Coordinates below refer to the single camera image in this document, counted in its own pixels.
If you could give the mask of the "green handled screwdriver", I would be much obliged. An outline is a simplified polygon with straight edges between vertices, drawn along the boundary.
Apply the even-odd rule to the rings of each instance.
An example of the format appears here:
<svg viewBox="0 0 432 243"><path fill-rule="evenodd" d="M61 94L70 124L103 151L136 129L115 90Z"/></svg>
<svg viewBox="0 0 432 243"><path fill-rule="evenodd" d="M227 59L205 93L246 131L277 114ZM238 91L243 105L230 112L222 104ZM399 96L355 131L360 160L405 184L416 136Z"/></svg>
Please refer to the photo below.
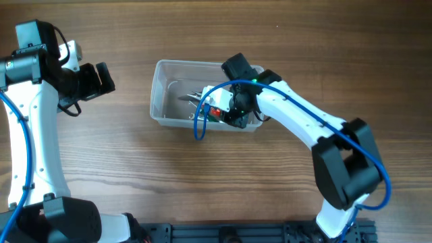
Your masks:
<svg viewBox="0 0 432 243"><path fill-rule="evenodd" d="M193 102L193 101L188 101L188 104L194 108L197 108L197 105L198 105L197 102ZM203 108L200 109L200 113L205 114ZM207 117L208 117L208 122L219 122L219 118L212 117L209 113L208 113Z"/></svg>

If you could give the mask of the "small metal wrench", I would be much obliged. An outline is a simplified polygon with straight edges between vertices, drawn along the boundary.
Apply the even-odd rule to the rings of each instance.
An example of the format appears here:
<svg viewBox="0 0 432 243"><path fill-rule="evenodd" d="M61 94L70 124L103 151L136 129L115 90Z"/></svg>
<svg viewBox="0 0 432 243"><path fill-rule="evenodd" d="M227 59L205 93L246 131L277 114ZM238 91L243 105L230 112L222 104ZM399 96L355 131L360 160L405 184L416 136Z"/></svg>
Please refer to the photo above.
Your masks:
<svg viewBox="0 0 432 243"><path fill-rule="evenodd" d="M195 114L192 113L189 117L189 120L195 120ZM196 118L198 121L208 121L208 117L206 117L203 113L199 113L198 117Z"/></svg>

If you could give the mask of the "clear plastic storage container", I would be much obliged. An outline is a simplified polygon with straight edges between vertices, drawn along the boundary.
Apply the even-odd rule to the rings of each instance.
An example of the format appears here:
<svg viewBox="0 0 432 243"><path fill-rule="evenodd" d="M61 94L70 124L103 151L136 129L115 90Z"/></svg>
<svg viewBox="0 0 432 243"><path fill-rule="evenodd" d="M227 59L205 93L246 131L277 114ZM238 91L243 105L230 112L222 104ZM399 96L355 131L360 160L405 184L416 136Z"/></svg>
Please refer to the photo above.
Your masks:
<svg viewBox="0 0 432 243"><path fill-rule="evenodd" d="M150 115L162 126L192 128L198 103L179 98L227 81L220 63L162 59L153 77Z"/></svg>

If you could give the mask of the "black red screwdriver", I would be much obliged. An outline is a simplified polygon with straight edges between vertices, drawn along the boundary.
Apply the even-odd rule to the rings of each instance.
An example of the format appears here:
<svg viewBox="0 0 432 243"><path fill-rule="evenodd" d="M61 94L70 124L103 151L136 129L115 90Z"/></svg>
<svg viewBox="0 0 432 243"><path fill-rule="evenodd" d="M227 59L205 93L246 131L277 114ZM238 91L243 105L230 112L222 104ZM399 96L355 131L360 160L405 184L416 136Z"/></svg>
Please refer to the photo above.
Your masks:
<svg viewBox="0 0 432 243"><path fill-rule="evenodd" d="M216 117L216 118L218 118L218 117L221 116L221 110L218 109L218 108L212 107L212 108L210 108L209 114L210 114L212 117Z"/></svg>

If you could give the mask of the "red handled cutters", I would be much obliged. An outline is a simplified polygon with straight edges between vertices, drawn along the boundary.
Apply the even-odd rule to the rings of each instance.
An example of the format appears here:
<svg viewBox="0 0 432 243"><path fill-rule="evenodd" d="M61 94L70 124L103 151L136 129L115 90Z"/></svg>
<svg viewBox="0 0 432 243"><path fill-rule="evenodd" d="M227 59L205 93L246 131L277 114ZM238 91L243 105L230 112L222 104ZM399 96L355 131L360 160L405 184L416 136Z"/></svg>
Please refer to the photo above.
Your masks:
<svg viewBox="0 0 432 243"><path fill-rule="evenodd" d="M199 96L193 94L185 94L183 96L178 97L181 101L200 101L201 98Z"/></svg>

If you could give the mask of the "orange black needle-nose pliers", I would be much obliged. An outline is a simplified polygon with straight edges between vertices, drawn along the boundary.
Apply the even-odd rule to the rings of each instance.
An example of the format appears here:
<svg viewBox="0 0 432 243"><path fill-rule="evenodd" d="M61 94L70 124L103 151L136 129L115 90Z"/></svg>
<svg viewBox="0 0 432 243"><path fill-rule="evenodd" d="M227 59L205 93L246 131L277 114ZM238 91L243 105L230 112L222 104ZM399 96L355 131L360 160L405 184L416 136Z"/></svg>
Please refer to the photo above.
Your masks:
<svg viewBox="0 0 432 243"><path fill-rule="evenodd" d="M198 91L193 91L192 94L187 94L187 97L190 101L200 101L202 93Z"/></svg>

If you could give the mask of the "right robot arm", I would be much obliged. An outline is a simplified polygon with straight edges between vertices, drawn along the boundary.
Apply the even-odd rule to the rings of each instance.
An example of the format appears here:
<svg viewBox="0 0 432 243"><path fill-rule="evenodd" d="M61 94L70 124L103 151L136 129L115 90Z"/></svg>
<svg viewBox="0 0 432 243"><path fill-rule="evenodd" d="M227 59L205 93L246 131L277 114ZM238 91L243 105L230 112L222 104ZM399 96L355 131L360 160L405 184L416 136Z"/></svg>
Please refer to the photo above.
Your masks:
<svg viewBox="0 0 432 243"><path fill-rule="evenodd" d="M221 69L232 93L223 122L245 128L249 113L262 113L310 149L315 182L324 198L315 222L328 239L343 241L359 211L378 211L388 204L391 182L365 121L345 121L320 110L275 72L256 71L241 53Z"/></svg>

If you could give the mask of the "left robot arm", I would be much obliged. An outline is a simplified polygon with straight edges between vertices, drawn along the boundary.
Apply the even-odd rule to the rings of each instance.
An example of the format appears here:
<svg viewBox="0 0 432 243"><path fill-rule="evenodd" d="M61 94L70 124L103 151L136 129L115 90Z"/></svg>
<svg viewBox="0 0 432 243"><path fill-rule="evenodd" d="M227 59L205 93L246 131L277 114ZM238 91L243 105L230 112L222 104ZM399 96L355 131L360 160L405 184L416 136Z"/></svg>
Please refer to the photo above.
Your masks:
<svg viewBox="0 0 432 243"><path fill-rule="evenodd" d="M12 157L2 242L151 242L129 213L102 214L73 198L63 174L57 115L77 117L80 101L114 91L105 63L81 62L79 46L40 20L16 26L19 47L1 59L1 102Z"/></svg>

